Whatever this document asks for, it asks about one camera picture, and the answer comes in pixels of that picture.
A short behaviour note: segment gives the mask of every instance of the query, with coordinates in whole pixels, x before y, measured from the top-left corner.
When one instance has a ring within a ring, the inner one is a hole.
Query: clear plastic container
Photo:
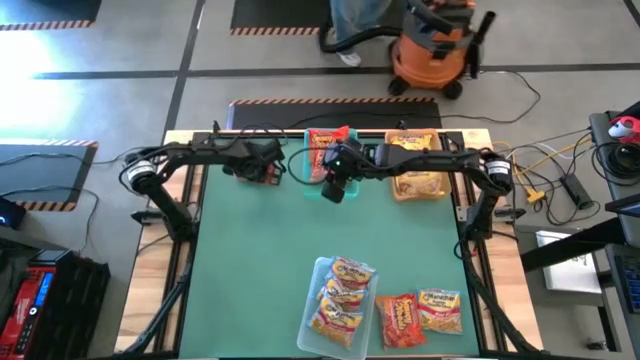
[[[336,129],[307,129],[304,132],[304,147],[309,147],[309,130],[336,130]],[[349,137],[358,139],[358,131],[356,129],[349,129]],[[309,160],[309,154],[305,153],[302,157],[302,176],[305,181],[311,181],[311,161]],[[345,199],[354,199],[360,192],[360,183],[357,181],[351,181],[344,189]],[[315,186],[304,187],[304,197],[309,199],[321,199],[322,198],[322,184]]]
[[[415,130],[391,130],[387,131],[384,135],[384,142],[387,144],[393,143],[393,137],[406,135],[431,135],[430,148],[431,150],[442,150],[442,144],[440,144],[440,137],[436,129],[415,129]],[[400,191],[401,177],[394,177],[391,179],[391,193],[396,201],[407,200],[436,200],[447,197],[451,194],[451,183],[449,182],[449,174],[446,172],[438,173],[440,176],[439,189],[433,193],[419,192],[417,194],[408,194]]]
[[[374,274],[369,281],[369,293],[360,304],[360,312],[363,313],[362,322],[356,330],[355,338],[351,344],[351,348],[347,349],[341,344],[337,344],[326,336],[320,335],[313,331],[308,323],[311,317],[318,309],[320,302],[316,299],[316,295],[325,283],[325,276],[331,271],[331,259],[319,257],[313,268],[313,276],[311,277],[311,285],[307,294],[307,304],[304,307],[302,315],[302,323],[298,332],[298,347],[301,350],[312,353],[330,356],[343,360],[363,360],[367,357],[367,347],[369,345],[369,334],[371,333],[371,323],[373,322],[373,308],[376,299],[376,287],[378,286],[378,274]]]

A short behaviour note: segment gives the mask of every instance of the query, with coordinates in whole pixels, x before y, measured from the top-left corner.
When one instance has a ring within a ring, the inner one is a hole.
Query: vacuum wheel
[[[391,96],[400,96],[404,94],[407,89],[409,89],[410,85],[403,78],[396,76],[391,83],[389,83],[389,87],[387,88],[387,92]]]
[[[462,84],[458,81],[452,81],[442,89],[442,94],[447,99],[455,100],[462,95]]]

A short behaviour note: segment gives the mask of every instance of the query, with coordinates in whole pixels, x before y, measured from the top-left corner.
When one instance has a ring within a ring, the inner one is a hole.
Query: robotic arm
[[[163,221],[173,241],[193,242],[197,238],[198,223],[194,221],[184,204],[173,200],[162,186],[171,175],[183,165],[223,165],[228,175],[257,183],[279,181],[285,171],[280,163],[284,154],[280,142],[272,139],[266,144],[252,143],[235,138],[223,146],[211,144],[167,144],[160,147],[145,148],[125,158],[125,167],[120,173],[126,173],[130,187],[141,195],[147,195],[163,215]],[[158,332],[163,319],[184,292],[191,277],[193,253],[189,253],[182,275],[167,294],[160,309],[151,322],[141,332],[136,341],[125,353],[141,354],[145,351]]]
[[[345,186],[352,180],[382,180],[408,171],[460,172],[468,176],[482,192],[478,202],[469,207],[467,221],[460,229],[460,251],[467,278],[516,349],[539,352],[515,328],[483,285],[469,252],[469,241],[484,241],[491,237],[493,210],[498,199],[512,190],[511,164],[504,157],[489,149],[416,151],[392,144],[361,144],[349,138],[327,149],[323,165],[328,172],[322,195],[335,203],[342,201]]]

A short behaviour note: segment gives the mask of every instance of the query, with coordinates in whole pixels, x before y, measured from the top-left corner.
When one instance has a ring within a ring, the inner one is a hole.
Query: white paper
[[[551,231],[536,232],[538,246],[544,246],[568,236],[570,234]],[[592,254],[580,255],[565,262],[545,267],[543,272],[549,290],[602,293]]]

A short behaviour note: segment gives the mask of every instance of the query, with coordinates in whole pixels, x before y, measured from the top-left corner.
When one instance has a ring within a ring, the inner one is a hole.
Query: hazard stripe tape
[[[38,145],[98,147],[98,142],[93,140],[45,140]]]
[[[318,35],[318,27],[239,27],[230,30],[233,36],[270,36],[270,35],[296,35],[309,36]]]
[[[315,98],[315,99],[252,99],[234,100],[229,106],[265,104],[353,104],[353,103],[416,103],[433,102],[431,97],[384,97],[384,98]]]
[[[21,24],[0,24],[0,31],[25,31],[25,30],[61,30],[80,29],[93,25],[90,20],[47,21]]]
[[[14,201],[16,205],[29,211],[73,211],[76,208],[75,202],[58,201]]]

